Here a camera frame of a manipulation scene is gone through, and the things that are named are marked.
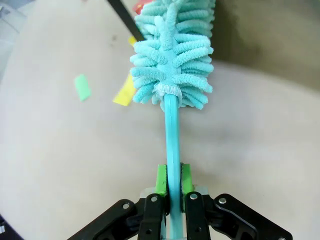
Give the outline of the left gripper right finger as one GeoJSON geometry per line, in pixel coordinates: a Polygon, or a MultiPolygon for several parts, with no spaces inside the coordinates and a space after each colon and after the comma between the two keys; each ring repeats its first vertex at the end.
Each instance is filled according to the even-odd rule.
{"type": "Polygon", "coordinates": [[[181,165],[181,191],[188,240],[210,240],[210,228],[231,240],[291,240],[292,234],[230,194],[211,198],[192,183],[191,167],[181,165]]]}

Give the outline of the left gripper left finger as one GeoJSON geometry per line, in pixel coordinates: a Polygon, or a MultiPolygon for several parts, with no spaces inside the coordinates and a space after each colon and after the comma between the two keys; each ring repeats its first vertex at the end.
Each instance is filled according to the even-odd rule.
{"type": "Polygon", "coordinates": [[[166,234],[167,166],[157,167],[156,184],[134,203],[118,200],[97,218],[72,235],[70,240],[161,240],[166,234]]]}

